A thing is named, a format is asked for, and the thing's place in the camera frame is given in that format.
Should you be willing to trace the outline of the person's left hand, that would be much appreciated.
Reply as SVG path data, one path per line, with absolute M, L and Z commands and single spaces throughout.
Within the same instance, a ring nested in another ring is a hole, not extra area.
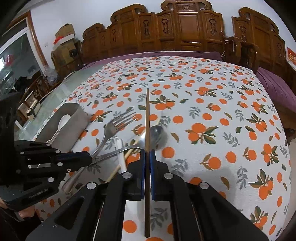
M 18 214 L 21 218 L 33 217 L 35 215 L 35 206 L 33 205 L 24 210 L 21 210 L 18 212 Z

